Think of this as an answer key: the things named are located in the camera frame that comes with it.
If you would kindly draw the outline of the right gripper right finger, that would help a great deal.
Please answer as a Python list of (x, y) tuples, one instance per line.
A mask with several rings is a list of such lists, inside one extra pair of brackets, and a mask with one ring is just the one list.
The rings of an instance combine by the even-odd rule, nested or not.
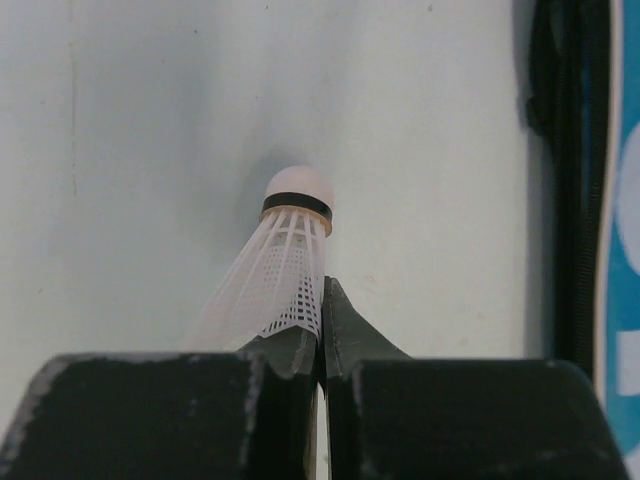
[(324, 285), (333, 479), (626, 479), (591, 383), (555, 359), (413, 358)]

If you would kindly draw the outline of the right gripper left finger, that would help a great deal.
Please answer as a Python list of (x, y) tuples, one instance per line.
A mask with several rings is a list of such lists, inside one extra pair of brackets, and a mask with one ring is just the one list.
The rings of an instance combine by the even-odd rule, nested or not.
[(1, 444), (5, 479), (309, 479), (317, 341), (294, 327), (233, 352), (58, 355)]

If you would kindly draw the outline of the blue racket bag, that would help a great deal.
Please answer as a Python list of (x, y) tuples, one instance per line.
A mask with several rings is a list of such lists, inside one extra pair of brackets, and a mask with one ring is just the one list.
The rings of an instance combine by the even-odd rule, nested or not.
[(552, 345), (593, 382), (624, 451), (639, 444), (639, 5), (540, 1), (531, 129), (555, 176)]

